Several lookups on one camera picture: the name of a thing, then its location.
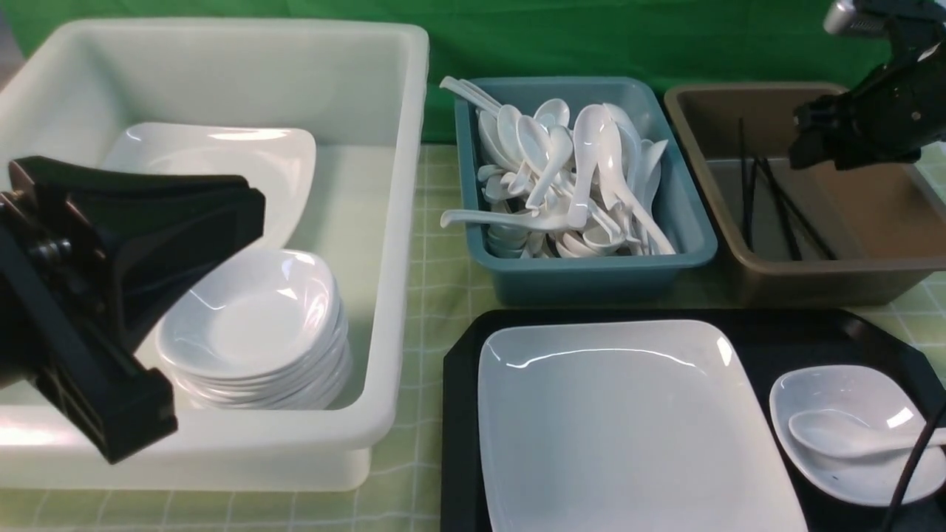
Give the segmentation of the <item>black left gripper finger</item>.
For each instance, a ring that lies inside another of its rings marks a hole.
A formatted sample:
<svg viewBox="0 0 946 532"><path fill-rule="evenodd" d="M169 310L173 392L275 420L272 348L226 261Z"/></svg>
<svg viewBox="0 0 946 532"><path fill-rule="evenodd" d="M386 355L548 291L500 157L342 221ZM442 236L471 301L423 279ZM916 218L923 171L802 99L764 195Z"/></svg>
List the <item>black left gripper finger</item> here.
<svg viewBox="0 0 946 532"><path fill-rule="evenodd" d="M128 348L264 231L265 195L235 174L104 171L47 156L11 160L7 172L9 218L41 279Z"/></svg>
<svg viewBox="0 0 946 532"><path fill-rule="evenodd" d="M72 256L24 193L2 194L2 387L29 384L114 465L178 430L174 394L109 327Z"/></svg>

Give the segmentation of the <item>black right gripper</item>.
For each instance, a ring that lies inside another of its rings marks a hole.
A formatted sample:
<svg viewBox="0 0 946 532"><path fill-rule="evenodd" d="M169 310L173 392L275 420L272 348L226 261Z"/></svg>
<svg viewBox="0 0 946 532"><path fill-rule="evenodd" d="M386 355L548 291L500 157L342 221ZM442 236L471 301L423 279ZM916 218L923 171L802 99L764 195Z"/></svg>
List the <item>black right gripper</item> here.
<svg viewBox="0 0 946 532"><path fill-rule="evenodd" d="M942 142L944 30L931 36L931 44L896 52L844 95L819 95L795 108L790 168L911 164L926 145Z"/></svg>

